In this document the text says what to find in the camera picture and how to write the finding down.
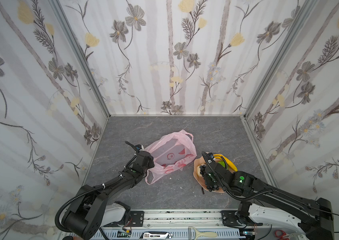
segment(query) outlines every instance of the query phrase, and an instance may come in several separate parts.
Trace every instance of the slotted plastic tray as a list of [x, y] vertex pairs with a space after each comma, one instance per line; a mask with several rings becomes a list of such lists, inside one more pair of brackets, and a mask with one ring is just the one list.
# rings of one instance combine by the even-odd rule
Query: slotted plastic tray
[[[209, 238], [209, 237], [199, 237], [198, 239], [213, 239], [213, 240], [219, 240], [219, 239], [235, 239], [235, 238], [245, 238], [245, 236], [240, 236], [239, 229], [232, 228], [232, 229], [213, 229], [213, 228], [198, 228], [199, 232], [215, 232], [217, 233], [217, 237], [215, 238]], [[137, 240], [140, 238], [140, 236], [144, 232], [150, 232], [150, 231], [156, 231], [156, 232], [168, 232], [172, 233], [172, 239], [176, 240], [188, 240], [188, 228], [179, 228], [179, 229], [133, 229], [132, 234], [130, 238], [123, 238], [123, 237], [117, 237], [118, 230], [106, 230], [104, 229], [105, 235], [109, 239], [113, 240], [123, 240], [123, 239], [130, 239], [130, 240]], [[191, 239], [195, 239], [195, 231], [192, 229], [191, 231], [192, 236]], [[102, 234], [98, 230], [95, 235], [91, 238], [93, 240], [104, 240]]]

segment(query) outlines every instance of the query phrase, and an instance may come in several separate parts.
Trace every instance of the peeler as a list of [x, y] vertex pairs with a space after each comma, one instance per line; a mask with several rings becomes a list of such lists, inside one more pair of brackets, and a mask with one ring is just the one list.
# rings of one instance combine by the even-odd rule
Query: peeler
[[[195, 230], [195, 239], [192, 239], [192, 228]], [[217, 237], [217, 233], [215, 232], [199, 232], [194, 227], [188, 227], [188, 239], [196, 240], [198, 237]]]

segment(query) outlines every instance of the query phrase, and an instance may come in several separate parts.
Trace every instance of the cream-colored peeler handle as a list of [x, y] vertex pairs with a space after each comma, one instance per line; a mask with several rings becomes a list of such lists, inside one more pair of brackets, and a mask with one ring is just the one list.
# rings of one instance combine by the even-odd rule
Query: cream-colored peeler handle
[[200, 232], [199, 237], [217, 237], [215, 232]]

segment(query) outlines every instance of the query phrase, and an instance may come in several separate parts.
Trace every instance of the wallpaper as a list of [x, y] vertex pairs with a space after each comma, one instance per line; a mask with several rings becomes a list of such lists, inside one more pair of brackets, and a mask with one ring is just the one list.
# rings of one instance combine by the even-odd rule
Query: wallpaper
[[60, 0], [111, 114], [243, 114], [303, 1]]
[[280, 187], [339, 214], [339, 0], [317, 3], [247, 120]]
[[106, 118], [47, 1], [0, 1], [0, 239], [56, 239]]

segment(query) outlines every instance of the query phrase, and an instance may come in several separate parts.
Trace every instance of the gray tabletop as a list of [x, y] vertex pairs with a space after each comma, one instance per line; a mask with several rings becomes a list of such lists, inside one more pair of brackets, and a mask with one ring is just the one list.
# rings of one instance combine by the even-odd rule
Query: gray tabletop
[[[98, 185], [117, 176], [134, 154], [124, 141], [148, 146], [163, 135], [186, 130], [194, 136], [197, 158], [201, 151], [221, 153], [239, 170], [265, 180], [239, 117], [111, 117], [100, 141], [86, 184]], [[227, 194], [204, 191], [193, 177], [193, 162], [156, 183], [142, 180], [115, 197], [132, 209], [237, 208], [239, 201]]]

